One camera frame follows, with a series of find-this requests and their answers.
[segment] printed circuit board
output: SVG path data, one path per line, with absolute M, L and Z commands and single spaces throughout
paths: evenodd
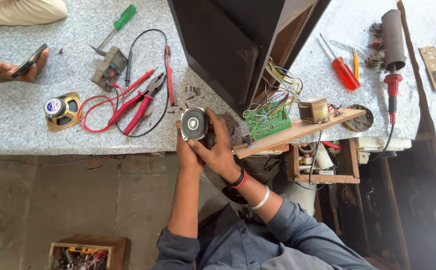
M 286 107 L 267 117 L 262 116 L 272 111 L 278 104 L 279 101 L 270 103 L 269 107 L 253 111 L 253 114 L 249 111 L 245 112 L 245 118 L 248 123 L 248 128 L 250 128 L 250 137 L 252 140 L 263 139 L 292 127 L 292 122 L 288 117 Z

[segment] speaker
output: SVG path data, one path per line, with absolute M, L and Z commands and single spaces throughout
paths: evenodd
M 201 107 L 191 107 L 181 115 L 181 136 L 185 141 L 199 140 L 208 134 L 208 116 Z
M 58 132 L 78 123 L 78 109 L 81 106 L 80 96 L 75 92 L 49 99 L 44 106 L 48 130 Z

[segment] man's left hand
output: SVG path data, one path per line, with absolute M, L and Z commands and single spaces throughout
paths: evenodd
M 180 121 L 176 121 L 176 129 L 178 130 L 178 136 L 176 137 L 176 152 L 178 153 L 179 158 L 179 171 L 180 173 L 190 173 L 199 176 L 203 171 L 204 161 L 181 136 Z

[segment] mobile phone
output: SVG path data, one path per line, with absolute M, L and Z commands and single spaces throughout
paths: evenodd
M 24 61 L 14 72 L 11 74 L 11 78 L 18 78 L 23 73 L 25 73 L 32 65 L 36 63 L 36 60 L 41 56 L 41 52 L 43 52 L 48 45 L 43 44 L 41 47 L 35 51 L 26 61 Z

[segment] person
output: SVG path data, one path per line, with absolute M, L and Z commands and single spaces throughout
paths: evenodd
M 211 150 L 196 140 L 184 141 L 176 123 L 178 177 L 152 270 L 191 270 L 193 263 L 197 270 L 375 269 L 300 204 L 283 199 L 238 166 L 225 120 L 208 107 L 205 112 L 216 133 Z M 253 214 L 238 215 L 228 203 L 198 223 L 205 163 L 236 188 Z
M 19 65 L 12 65 L 8 63 L 0 62 L 0 83 L 9 81 L 23 81 L 23 82 L 33 82 L 36 75 L 40 72 L 46 65 L 48 59 L 49 49 L 45 49 L 41 52 L 40 58 L 38 58 L 28 71 L 19 76 L 18 78 L 11 78 L 11 74 L 19 67 Z
M 0 26 L 48 24 L 67 15 L 62 0 L 0 0 Z

